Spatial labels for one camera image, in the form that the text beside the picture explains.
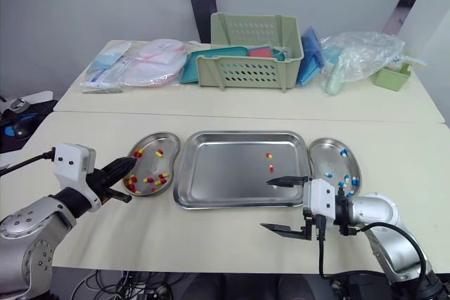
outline floor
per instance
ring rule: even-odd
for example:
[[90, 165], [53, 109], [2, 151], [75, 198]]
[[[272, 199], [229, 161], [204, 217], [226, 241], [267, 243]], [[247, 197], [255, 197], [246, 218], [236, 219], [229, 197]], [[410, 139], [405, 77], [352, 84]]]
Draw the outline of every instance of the floor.
[[[90, 290], [86, 288], [86, 285], [82, 285], [76, 292], [76, 294], [71, 298], [74, 289], [77, 285], [85, 279], [86, 277], [95, 273], [95, 270], [83, 269], [83, 268], [61, 268], [54, 267], [53, 268], [53, 280], [51, 283], [51, 293], [60, 297], [60, 300], [88, 300], [94, 299], [98, 293], [97, 290]], [[174, 282], [178, 280], [182, 273], [168, 273], [167, 283]], [[187, 287], [192, 283], [192, 281], [197, 276], [197, 273], [185, 273], [182, 280], [173, 285], [172, 294], [174, 300], [182, 299], [182, 295], [186, 291]], [[227, 284], [232, 285], [233, 289], [236, 290], [236, 285], [239, 282], [250, 283], [251, 285], [255, 285], [257, 287], [258, 279], [262, 277], [264, 278], [276, 278], [275, 275], [232, 275], [226, 274]], [[104, 285], [110, 285], [117, 283], [122, 277], [122, 271], [118, 270], [104, 270], [101, 271], [101, 279]], [[162, 281], [164, 277], [164, 273], [153, 273], [152, 282], [155, 282], [156, 286], [160, 281]], [[307, 280], [312, 292], [314, 293], [314, 297], [320, 300], [336, 300], [337, 297], [333, 294], [333, 291], [330, 287], [329, 281], [322, 280], [318, 275], [304, 275]], [[97, 288], [95, 277], [89, 279], [89, 286], [92, 288]], [[97, 296], [96, 300], [106, 300], [106, 299], [114, 299], [111, 294], [102, 294]], [[250, 297], [238, 297], [236, 299], [239, 300], [253, 300], [254, 298]]]

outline pink package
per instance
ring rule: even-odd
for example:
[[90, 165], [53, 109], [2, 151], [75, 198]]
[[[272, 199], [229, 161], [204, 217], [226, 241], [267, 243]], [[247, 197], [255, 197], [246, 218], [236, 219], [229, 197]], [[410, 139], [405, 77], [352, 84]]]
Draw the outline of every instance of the pink package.
[[270, 47], [255, 48], [248, 51], [249, 56], [256, 56], [260, 58], [274, 58], [274, 54]]

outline blue package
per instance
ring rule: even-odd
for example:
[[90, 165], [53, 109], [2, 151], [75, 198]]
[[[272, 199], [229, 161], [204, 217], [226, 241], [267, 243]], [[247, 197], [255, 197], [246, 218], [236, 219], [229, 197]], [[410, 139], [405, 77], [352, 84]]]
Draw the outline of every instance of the blue package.
[[311, 27], [302, 37], [304, 57], [298, 70], [297, 84], [305, 85], [323, 68], [321, 45], [314, 29]]

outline robotic arm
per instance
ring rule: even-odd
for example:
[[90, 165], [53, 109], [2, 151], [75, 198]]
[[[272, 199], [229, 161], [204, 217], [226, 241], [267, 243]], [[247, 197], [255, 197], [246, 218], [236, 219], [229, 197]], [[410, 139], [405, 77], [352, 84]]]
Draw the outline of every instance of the robotic arm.
[[94, 168], [95, 150], [61, 143], [48, 158], [60, 183], [56, 195], [41, 198], [0, 223], [0, 299], [26, 300], [47, 292], [56, 247], [85, 212], [110, 198], [128, 203], [131, 196], [110, 188], [134, 167], [135, 157]]
[[283, 236], [311, 240], [313, 225], [317, 228], [320, 257], [319, 272], [323, 274], [323, 241], [326, 228], [337, 225], [342, 235], [364, 232], [372, 252], [392, 286], [411, 299], [448, 299], [446, 287], [432, 271], [432, 266], [417, 240], [404, 227], [395, 203], [388, 197], [371, 193], [364, 197], [345, 197], [344, 190], [322, 179], [280, 177], [271, 185], [304, 186], [303, 216], [306, 225], [301, 232], [288, 226], [261, 224]]

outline teal tray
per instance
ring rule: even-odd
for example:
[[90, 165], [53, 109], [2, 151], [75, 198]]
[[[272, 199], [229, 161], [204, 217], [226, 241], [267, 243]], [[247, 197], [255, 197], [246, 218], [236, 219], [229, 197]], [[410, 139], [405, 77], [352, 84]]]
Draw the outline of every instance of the teal tray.
[[248, 56], [248, 49], [245, 47], [237, 46], [192, 52], [189, 56], [186, 66], [184, 66], [183, 77], [181, 78], [180, 83], [190, 84], [192, 82], [198, 82], [198, 56], [205, 56], [206, 58], [211, 58], [213, 56]]

